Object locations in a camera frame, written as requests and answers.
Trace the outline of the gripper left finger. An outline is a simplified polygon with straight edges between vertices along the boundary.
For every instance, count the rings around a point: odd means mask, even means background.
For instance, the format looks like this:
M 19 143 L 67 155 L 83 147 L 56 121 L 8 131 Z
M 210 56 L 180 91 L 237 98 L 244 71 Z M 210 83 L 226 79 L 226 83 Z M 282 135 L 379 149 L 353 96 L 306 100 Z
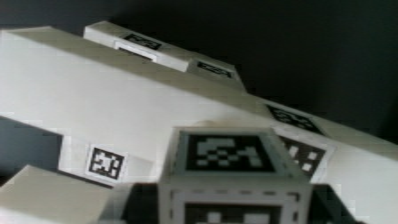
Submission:
M 159 224 L 159 185 L 155 183 L 134 185 L 122 219 L 127 224 Z

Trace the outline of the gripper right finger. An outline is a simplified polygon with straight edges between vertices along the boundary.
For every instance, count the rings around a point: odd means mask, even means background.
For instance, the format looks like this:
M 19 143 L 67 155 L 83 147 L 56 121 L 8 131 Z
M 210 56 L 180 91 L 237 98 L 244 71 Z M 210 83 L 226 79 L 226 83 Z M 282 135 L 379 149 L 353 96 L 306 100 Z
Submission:
M 340 196 L 328 184 L 314 188 L 310 224 L 358 224 Z

